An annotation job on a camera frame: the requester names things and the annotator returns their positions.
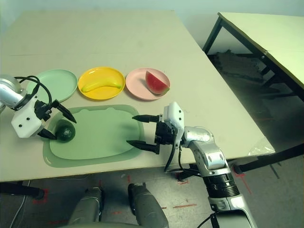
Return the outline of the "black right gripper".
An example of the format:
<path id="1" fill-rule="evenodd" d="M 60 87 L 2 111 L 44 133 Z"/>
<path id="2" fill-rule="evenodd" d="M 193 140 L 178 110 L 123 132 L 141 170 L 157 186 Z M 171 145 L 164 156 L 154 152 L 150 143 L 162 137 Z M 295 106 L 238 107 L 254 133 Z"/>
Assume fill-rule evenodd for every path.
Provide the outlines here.
<path id="1" fill-rule="evenodd" d="M 160 152 L 160 144 L 175 144 L 176 134 L 175 130 L 172 130 L 165 122 L 162 121 L 162 115 L 136 115 L 132 117 L 134 120 L 149 123 L 153 122 L 156 123 L 156 130 L 155 130 L 155 138 L 154 142 L 156 145 L 148 144 L 145 141 L 139 140 L 127 140 L 126 142 L 132 145 L 135 148 L 138 148 L 143 151 L 153 152 L 155 154 L 159 154 Z"/>

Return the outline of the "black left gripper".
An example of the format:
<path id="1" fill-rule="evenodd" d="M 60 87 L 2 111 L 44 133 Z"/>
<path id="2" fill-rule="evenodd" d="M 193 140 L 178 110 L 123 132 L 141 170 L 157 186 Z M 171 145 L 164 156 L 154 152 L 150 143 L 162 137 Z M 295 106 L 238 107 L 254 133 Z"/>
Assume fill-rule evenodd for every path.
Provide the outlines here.
<path id="1" fill-rule="evenodd" d="M 72 113 L 67 108 L 65 108 L 58 100 L 54 100 L 51 103 L 51 106 L 40 100 L 37 100 L 34 105 L 34 113 L 36 114 L 36 117 L 38 119 L 47 121 L 50 118 L 50 114 L 52 113 L 51 111 L 52 107 L 58 109 L 66 119 L 76 123 L 76 120 L 72 115 Z M 52 132 L 50 132 L 45 128 L 43 128 L 40 132 L 38 132 L 38 135 L 40 137 L 50 140 L 57 139 L 57 137 Z"/>

